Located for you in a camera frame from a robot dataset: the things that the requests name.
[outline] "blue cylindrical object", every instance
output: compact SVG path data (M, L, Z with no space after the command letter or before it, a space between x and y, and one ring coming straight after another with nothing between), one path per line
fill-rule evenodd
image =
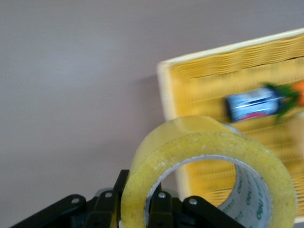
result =
M232 122L274 115L280 108L281 97L275 90L262 87L243 94L225 97L227 114Z

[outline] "clear packing tape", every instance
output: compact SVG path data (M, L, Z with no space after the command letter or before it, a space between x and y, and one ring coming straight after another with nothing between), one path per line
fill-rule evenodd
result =
M141 143L121 200L123 228L144 228L151 195L180 166L198 160L234 163L236 182L218 208L247 228L292 228L296 192L278 157L260 143L205 116L181 117Z

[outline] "screw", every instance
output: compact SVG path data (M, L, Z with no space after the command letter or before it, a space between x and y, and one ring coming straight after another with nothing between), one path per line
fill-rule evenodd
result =
M197 200L196 199L194 199L194 198L190 198L189 199L189 203L191 204L191 205L197 205Z
M79 203L80 199L79 198L74 198L72 199L71 203Z
M110 198L110 197L112 197L112 193L107 192L107 193L104 195L104 197L106 197L106 198Z
M164 192L160 192L160 193L158 193L158 197L159 198L165 198L166 194Z

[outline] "yellow wicker basket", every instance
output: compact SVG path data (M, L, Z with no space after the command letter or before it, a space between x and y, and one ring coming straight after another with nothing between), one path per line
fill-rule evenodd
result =
M258 38L161 62L158 80L167 120L207 115L228 122L223 97L261 87L261 82L294 83L304 79L304 28ZM272 149L289 170L298 194L298 216L304 216L304 160L288 131L296 108L275 124L275 117L251 119L232 126ZM222 203L235 182L226 161L198 161L178 170L183 197L200 195Z

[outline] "gray table surface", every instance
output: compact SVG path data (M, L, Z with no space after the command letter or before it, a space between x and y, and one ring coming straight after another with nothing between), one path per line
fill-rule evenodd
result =
M164 122L158 62L301 28L303 12L303 0L1 0L0 227L114 184Z

